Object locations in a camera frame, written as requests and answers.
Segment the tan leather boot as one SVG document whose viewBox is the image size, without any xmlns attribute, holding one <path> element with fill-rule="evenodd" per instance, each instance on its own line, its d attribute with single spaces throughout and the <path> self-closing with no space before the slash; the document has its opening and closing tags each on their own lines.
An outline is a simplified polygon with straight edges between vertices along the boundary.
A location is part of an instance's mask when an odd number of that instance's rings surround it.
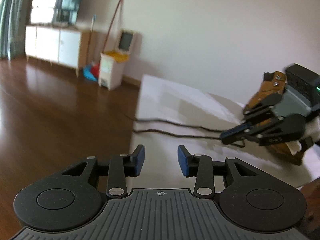
<svg viewBox="0 0 320 240">
<path fill-rule="evenodd" d="M 264 73 L 263 81 L 261 83 L 260 89 L 256 92 L 249 102 L 245 105 L 242 110 L 243 115 L 247 112 L 253 111 L 262 105 L 267 105 L 271 103 L 275 105 L 276 100 L 280 100 L 283 95 L 286 84 L 286 75 L 282 72 L 276 71 L 273 73 Z M 265 146 L 268 152 L 272 153 L 276 157 L 300 166 L 304 157 L 304 152 L 299 150 L 296 154 L 291 153 L 287 144 L 276 144 Z"/>
</svg>

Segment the dark brown shoelace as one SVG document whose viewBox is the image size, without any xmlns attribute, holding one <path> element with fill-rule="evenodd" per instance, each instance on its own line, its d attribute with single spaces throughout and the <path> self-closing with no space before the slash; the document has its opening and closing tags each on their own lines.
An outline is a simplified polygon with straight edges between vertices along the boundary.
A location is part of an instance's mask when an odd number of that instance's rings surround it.
<svg viewBox="0 0 320 240">
<path fill-rule="evenodd" d="M 194 124 L 184 124 L 174 120 L 163 118 L 131 118 L 132 133 L 140 140 L 178 142 L 195 142 L 222 144 L 220 135 L 222 132 L 240 124 L 239 121 L 228 121 L 221 118 L 210 118 L 208 121 Z"/>
</svg>

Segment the white trash bin yellow bag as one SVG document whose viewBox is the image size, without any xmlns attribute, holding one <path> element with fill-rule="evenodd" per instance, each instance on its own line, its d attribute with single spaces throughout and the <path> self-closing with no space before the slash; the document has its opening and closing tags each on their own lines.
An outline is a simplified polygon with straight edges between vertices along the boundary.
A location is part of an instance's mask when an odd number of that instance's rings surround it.
<svg viewBox="0 0 320 240">
<path fill-rule="evenodd" d="M 121 54 L 115 50 L 106 51 L 100 54 L 100 69 L 98 84 L 108 90 L 118 88 L 123 79 L 125 63 L 129 55 Z"/>
</svg>

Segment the white wood tv cabinet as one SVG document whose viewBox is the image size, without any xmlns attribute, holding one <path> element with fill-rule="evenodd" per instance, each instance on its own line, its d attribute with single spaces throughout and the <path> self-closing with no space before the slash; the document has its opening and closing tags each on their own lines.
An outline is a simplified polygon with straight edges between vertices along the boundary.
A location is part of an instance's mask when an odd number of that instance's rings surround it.
<svg viewBox="0 0 320 240">
<path fill-rule="evenodd" d="M 26 58 L 71 68 L 79 76 L 93 55 L 91 30 L 28 25 L 25 28 Z"/>
</svg>

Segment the teal curtain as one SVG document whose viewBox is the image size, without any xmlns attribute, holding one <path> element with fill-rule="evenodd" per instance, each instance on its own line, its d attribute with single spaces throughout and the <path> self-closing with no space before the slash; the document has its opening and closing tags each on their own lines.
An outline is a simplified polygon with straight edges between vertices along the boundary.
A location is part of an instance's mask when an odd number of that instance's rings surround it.
<svg viewBox="0 0 320 240">
<path fill-rule="evenodd" d="M 1 58 L 24 54 L 25 28 L 30 0 L 1 0 Z"/>
</svg>

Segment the white wall intercom panel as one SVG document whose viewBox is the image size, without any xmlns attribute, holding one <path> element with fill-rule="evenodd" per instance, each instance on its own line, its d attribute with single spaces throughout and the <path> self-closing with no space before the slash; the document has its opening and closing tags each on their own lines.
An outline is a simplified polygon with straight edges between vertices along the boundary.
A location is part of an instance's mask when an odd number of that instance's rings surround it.
<svg viewBox="0 0 320 240">
<path fill-rule="evenodd" d="M 136 41 L 137 33 L 129 29 L 120 29 L 116 44 L 115 51 L 121 54 L 130 55 Z"/>
</svg>

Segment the red handled broom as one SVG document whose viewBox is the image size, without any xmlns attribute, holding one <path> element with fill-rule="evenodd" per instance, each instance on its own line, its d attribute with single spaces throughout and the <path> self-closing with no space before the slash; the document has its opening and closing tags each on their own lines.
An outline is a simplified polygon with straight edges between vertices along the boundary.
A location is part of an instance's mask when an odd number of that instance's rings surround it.
<svg viewBox="0 0 320 240">
<path fill-rule="evenodd" d="M 107 31 L 107 34 L 106 34 L 106 37 L 105 37 L 105 40 L 104 40 L 104 43 L 103 43 L 103 47 L 102 47 L 102 51 L 101 51 L 102 53 L 104 52 L 104 50 L 105 50 L 105 48 L 106 48 L 106 45 L 107 45 L 107 42 L 108 42 L 108 38 L 109 38 L 109 36 L 110 36 L 111 29 L 112 29 L 112 26 L 113 26 L 113 24 L 114 24 L 114 20 L 115 20 L 115 18 L 116 18 L 116 15 L 117 15 L 117 13 L 118 13 L 118 10 L 119 10 L 122 2 L 123 2 L 123 0 L 119 0 L 118 3 L 117 3 L 116 9 L 115 9 L 114 14 L 113 14 L 113 16 L 112 16 L 112 20 L 111 20 L 111 22 L 110 22 L 110 25 L 109 25 L 109 28 L 108 28 L 108 31 Z"/>
</svg>

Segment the wall mounted television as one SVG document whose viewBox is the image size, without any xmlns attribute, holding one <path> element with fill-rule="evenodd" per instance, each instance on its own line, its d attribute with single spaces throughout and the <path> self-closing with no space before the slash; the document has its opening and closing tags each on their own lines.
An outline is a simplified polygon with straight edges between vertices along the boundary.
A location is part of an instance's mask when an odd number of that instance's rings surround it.
<svg viewBox="0 0 320 240">
<path fill-rule="evenodd" d="M 32 0 L 31 24 L 75 25 L 81 0 Z"/>
</svg>

